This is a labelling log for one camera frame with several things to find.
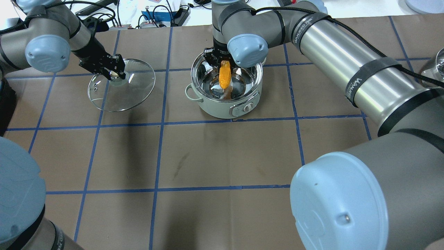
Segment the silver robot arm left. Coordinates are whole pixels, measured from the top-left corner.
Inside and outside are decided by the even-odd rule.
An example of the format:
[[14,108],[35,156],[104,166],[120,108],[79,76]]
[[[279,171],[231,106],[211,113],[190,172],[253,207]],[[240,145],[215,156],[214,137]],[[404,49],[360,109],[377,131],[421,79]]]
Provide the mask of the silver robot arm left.
[[[25,29],[1,31],[1,76],[29,67],[57,73],[71,53],[91,73],[125,79],[121,55],[112,56],[60,0],[18,0]],[[1,249],[81,250],[45,218],[46,186],[36,161],[21,146],[1,137]]]

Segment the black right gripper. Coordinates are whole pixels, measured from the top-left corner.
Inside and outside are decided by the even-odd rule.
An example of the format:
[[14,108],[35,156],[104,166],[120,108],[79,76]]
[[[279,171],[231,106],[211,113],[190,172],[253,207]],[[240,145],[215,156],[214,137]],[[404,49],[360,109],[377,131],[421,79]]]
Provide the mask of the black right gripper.
[[204,58],[211,66],[219,68],[222,61],[230,62],[231,68],[236,67],[228,45],[213,38],[213,47],[204,49]]

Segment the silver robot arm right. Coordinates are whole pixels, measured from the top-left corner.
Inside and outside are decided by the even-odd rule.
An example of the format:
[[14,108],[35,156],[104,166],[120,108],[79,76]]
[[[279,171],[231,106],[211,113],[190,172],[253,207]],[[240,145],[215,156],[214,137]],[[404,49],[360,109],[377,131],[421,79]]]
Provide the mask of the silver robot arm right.
[[288,66],[264,69],[257,109],[227,123],[201,126],[201,180],[220,186],[209,199],[214,219],[200,220],[195,248],[303,250],[290,212],[290,182],[327,152],[376,139],[376,124],[291,44]]

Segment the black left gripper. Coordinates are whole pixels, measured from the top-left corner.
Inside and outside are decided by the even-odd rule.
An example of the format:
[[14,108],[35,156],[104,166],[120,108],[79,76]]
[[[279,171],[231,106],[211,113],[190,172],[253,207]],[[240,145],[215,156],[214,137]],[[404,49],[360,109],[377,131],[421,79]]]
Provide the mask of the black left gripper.
[[121,54],[110,55],[80,59],[79,66],[89,71],[90,73],[104,76],[109,81],[113,79],[125,79],[125,62]]

